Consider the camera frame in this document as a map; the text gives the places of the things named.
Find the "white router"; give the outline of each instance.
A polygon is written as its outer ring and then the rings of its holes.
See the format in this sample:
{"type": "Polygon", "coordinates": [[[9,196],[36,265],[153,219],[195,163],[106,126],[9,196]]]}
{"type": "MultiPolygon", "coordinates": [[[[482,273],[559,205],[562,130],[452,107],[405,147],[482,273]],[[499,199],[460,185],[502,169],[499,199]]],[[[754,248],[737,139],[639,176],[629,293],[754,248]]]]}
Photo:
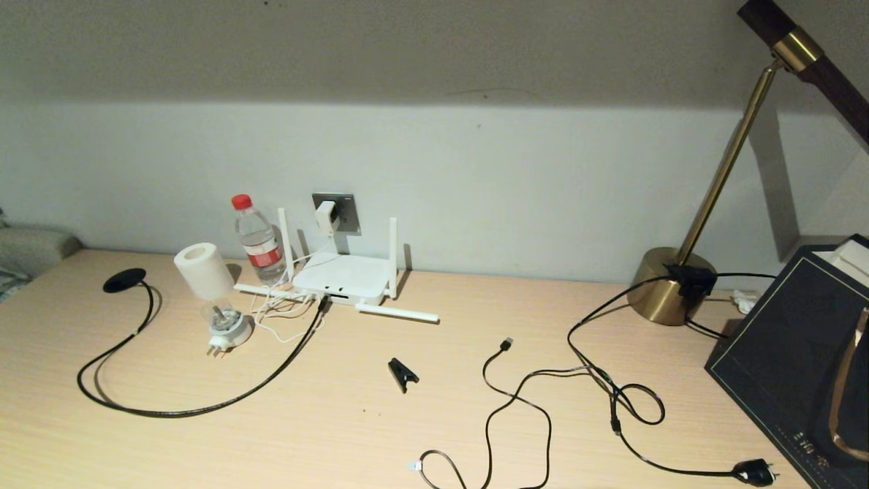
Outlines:
{"type": "MultiPolygon", "coordinates": [[[[317,210],[317,221],[331,243],[327,245],[327,249],[312,255],[304,268],[292,278],[293,291],[272,291],[271,295],[284,298],[305,297],[310,294],[322,298],[328,295],[332,302],[352,305],[359,312],[439,322],[437,314],[380,306],[383,296],[398,297],[398,219],[389,219],[389,259],[342,255],[335,247],[334,223],[328,217],[334,203],[329,202],[331,206],[327,205],[326,209],[322,208],[323,204],[317,210]]],[[[293,255],[289,249],[286,213],[280,208],[278,214],[281,218],[284,256],[289,260],[293,255]]],[[[243,284],[238,284],[235,288],[259,294],[268,291],[265,287],[243,284]]]]}

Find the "wooden desk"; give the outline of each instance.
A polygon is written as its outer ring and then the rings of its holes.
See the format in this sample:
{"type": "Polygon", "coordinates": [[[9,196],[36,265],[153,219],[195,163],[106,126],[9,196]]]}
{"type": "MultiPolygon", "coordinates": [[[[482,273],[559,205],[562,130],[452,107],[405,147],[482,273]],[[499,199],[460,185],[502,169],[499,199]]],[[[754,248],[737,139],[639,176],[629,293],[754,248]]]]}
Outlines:
{"type": "MultiPolygon", "coordinates": [[[[0,305],[1,487],[423,489],[408,462],[429,448],[449,453],[468,486],[479,487],[486,475],[483,423],[505,401],[483,384],[483,361],[505,337],[515,339],[490,369],[493,383],[508,391],[532,370],[577,365],[567,330],[623,288],[413,271],[395,304],[440,313],[439,325],[333,305],[302,355],[252,397],[199,417],[148,419],[96,405],[76,388],[78,369],[144,316],[143,288],[101,290],[109,275],[133,266],[148,270],[163,306],[101,372],[100,384],[116,402],[170,410],[210,405],[259,383],[293,348],[257,330],[225,357],[206,356],[202,302],[172,257],[81,251],[0,305]],[[420,377],[407,394],[388,371],[392,357],[420,377]]],[[[247,266],[242,281],[253,283],[247,266]]],[[[250,299],[238,294],[235,301],[246,309],[250,299]]],[[[304,331],[313,314],[268,324],[287,337],[304,331]]],[[[697,320],[720,328],[738,316],[728,303],[710,301],[697,320]]],[[[662,425],[621,416],[628,439],[650,459],[730,470],[741,460],[764,458],[782,474],[774,487],[807,487],[703,371],[711,339],[650,324],[629,308],[584,326],[575,339],[617,382],[648,385],[664,399],[662,425]]],[[[535,378],[523,396],[553,418],[547,487],[743,487],[735,479],[674,475],[639,461],[610,431],[607,396],[588,377],[535,378]]],[[[641,411],[656,414],[651,401],[635,399],[641,411]]],[[[491,487],[542,480],[541,414],[511,407],[493,420],[492,442],[491,487]]],[[[429,460],[436,484],[458,487],[445,462],[429,460]]]]}

